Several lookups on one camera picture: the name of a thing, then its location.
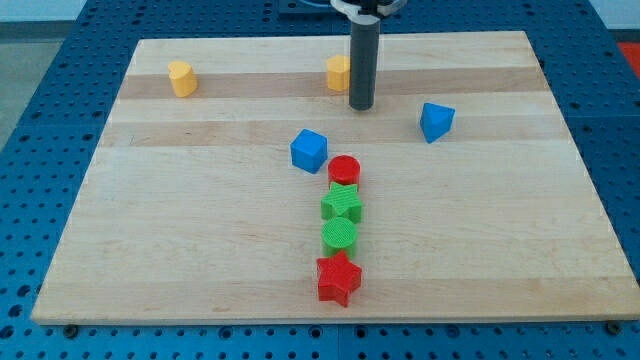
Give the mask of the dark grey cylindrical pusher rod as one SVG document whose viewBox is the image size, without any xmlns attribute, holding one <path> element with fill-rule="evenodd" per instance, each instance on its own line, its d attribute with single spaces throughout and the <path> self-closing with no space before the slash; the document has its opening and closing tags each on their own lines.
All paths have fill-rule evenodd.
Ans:
<svg viewBox="0 0 640 360">
<path fill-rule="evenodd" d="M 374 104 L 380 20 L 351 23 L 349 105 L 358 111 Z"/>
</svg>

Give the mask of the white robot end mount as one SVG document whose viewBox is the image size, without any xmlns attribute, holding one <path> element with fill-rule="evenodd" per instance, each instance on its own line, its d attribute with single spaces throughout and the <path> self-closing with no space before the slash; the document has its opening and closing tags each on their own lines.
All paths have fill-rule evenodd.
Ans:
<svg viewBox="0 0 640 360">
<path fill-rule="evenodd" d="M 373 25 L 399 12 L 406 0 L 330 0 L 330 5 L 354 24 Z"/>
</svg>

